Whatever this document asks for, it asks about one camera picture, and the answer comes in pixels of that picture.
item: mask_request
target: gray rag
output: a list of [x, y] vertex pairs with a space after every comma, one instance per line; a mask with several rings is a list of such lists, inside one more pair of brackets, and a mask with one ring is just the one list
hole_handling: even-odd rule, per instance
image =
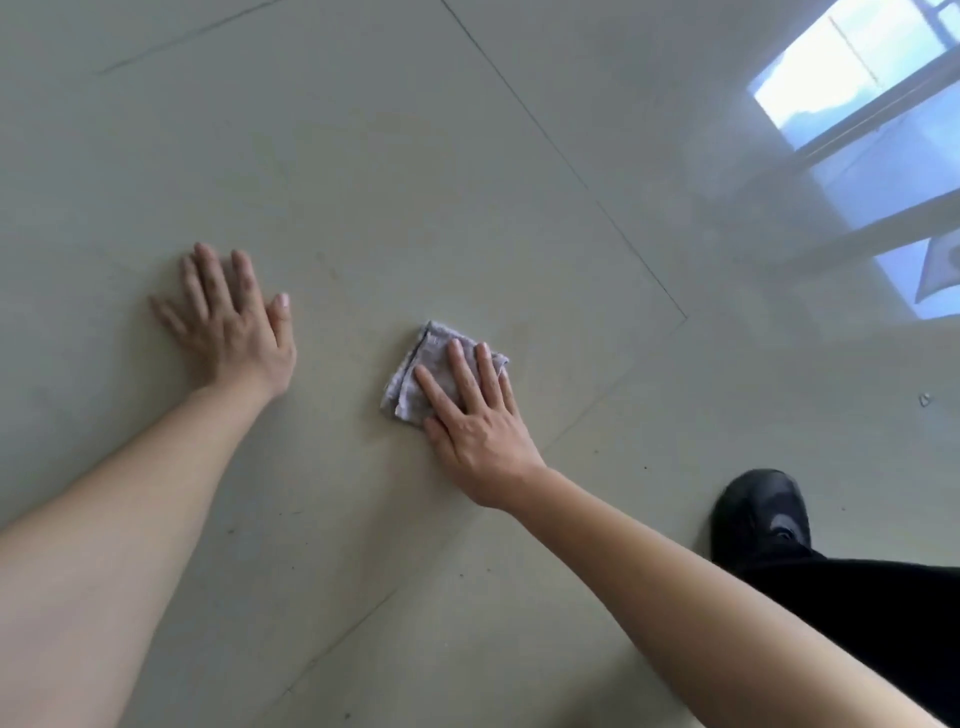
[[[383, 393], [383, 401], [380, 403], [380, 409], [385, 415], [396, 417], [398, 420], [417, 427], [423, 427], [423, 421], [433, 414], [430, 400], [426, 398], [423, 390], [420, 389], [420, 385], [417, 384], [417, 378], [414, 376], [414, 368], [419, 364], [429, 370], [430, 374], [433, 375], [450, 398], [456, 402], [458, 407], [464, 408], [463, 398], [457, 389], [457, 382], [453, 378], [453, 372], [450, 370], [450, 364], [446, 358], [446, 345], [453, 339], [460, 339], [460, 343], [464, 345], [467, 364], [479, 381], [476, 354], [474, 353], [477, 343], [450, 327], [436, 321], [429, 321], [420, 329], [420, 333], [417, 335], [417, 345], [403, 357], [403, 363], [400, 364], [400, 368], [396, 370], [396, 374], [391, 377], [390, 383], [387, 384], [387, 389]], [[502, 353], [491, 352], [491, 354], [493, 368], [496, 369], [499, 376], [510, 359]]]

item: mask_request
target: finger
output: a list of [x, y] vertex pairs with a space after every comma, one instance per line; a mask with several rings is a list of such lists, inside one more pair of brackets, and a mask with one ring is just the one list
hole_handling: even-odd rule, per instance
[[450, 359], [450, 370], [457, 382], [457, 389], [460, 390], [460, 396], [464, 398], [464, 404], [467, 406], [467, 412], [471, 414], [479, 412], [486, 406], [486, 403], [483, 401], [483, 393], [480, 391], [476, 377], [473, 376], [473, 372], [467, 364], [467, 358], [464, 356], [464, 345], [460, 343], [460, 339], [452, 339], [446, 353]]
[[253, 270], [253, 261], [243, 251], [233, 251], [230, 254], [233, 263], [233, 272], [237, 277], [240, 311], [249, 311], [257, 316], [266, 318], [267, 309], [263, 307], [263, 294], [260, 293], [260, 284], [256, 282], [256, 273]]
[[270, 320], [270, 328], [274, 330], [276, 345], [285, 352], [294, 347], [294, 316], [290, 311], [290, 296], [286, 293], [278, 293], [270, 302], [270, 308], [267, 310], [267, 318]]
[[210, 308], [206, 305], [204, 287], [200, 283], [200, 272], [193, 255], [185, 255], [180, 261], [180, 277], [183, 281], [183, 293], [190, 303], [194, 318], [201, 324], [210, 318]]
[[456, 423], [460, 422], [464, 413], [460, 411], [460, 407], [453, 403], [453, 400], [446, 395], [444, 389], [437, 383], [437, 380], [433, 378], [433, 375], [420, 364], [417, 369], [414, 370], [414, 376], [417, 377], [417, 382], [420, 383], [420, 389], [423, 390], [423, 393], [426, 395], [426, 398], [430, 400], [430, 404], [433, 405], [433, 408], [437, 411], [437, 417], [440, 418], [440, 421], [444, 423], [447, 427], [453, 427]]
[[480, 372], [480, 391], [487, 404], [499, 409], [503, 406], [503, 394], [500, 392], [500, 383], [496, 380], [496, 369], [493, 367], [493, 356], [490, 347], [486, 344], [477, 344], [477, 371]]
[[150, 306], [154, 310], [154, 315], [163, 326], [173, 334], [177, 342], [186, 346], [190, 338], [190, 329], [187, 328], [183, 322], [183, 318], [179, 315], [173, 304], [169, 301], [162, 301], [161, 299], [151, 296]]
[[200, 278], [204, 283], [206, 302], [210, 314], [226, 314], [235, 310], [227, 278], [224, 276], [224, 267], [220, 264], [217, 252], [205, 243], [194, 246], [194, 261], [200, 269]]
[[428, 417], [423, 421], [423, 429], [440, 461], [447, 466], [453, 465], [457, 460], [457, 452], [453, 448], [453, 440], [450, 439], [450, 433], [446, 431], [446, 427], [436, 417]]
[[510, 386], [510, 377], [507, 376], [507, 370], [500, 370], [500, 391], [503, 393], [503, 405], [512, 415], [520, 416], [520, 410], [516, 406], [516, 397], [514, 397], [514, 388]]

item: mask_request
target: person's right hand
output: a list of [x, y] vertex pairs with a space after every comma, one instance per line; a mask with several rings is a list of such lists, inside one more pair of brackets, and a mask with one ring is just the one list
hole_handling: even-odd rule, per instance
[[467, 412], [453, 403], [429, 371], [418, 367], [420, 387], [437, 411], [423, 424], [427, 437], [446, 473], [471, 500], [506, 508], [525, 478], [546, 468], [543, 458], [520, 419], [506, 370], [496, 375], [490, 347], [476, 348], [479, 384], [459, 340], [450, 342], [447, 355]]
[[230, 293], [217, 252], [197, 243], [180, 261], [188, 312], [151, 298], [157, 318], [204, 365], [213, 384], [240, 381], [265, 404], [283, 394], [297, 364], [290, 297], [266, 304], [250, 256], [233, 251], [236, 295]]

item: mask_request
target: black shoe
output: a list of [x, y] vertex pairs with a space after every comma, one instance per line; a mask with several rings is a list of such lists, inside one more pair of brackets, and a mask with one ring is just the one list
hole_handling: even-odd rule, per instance
[[710, 560], [734, 571], [764, 550], [812, 553], [810, 520], [796, 481], [780, 471], [742, 474], [713, 506]]

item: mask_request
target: pant leg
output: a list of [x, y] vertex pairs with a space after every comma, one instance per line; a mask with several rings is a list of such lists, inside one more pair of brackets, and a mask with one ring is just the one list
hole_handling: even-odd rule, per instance
[[736, 575], [960, 728], [960, 570], [781, 550]]

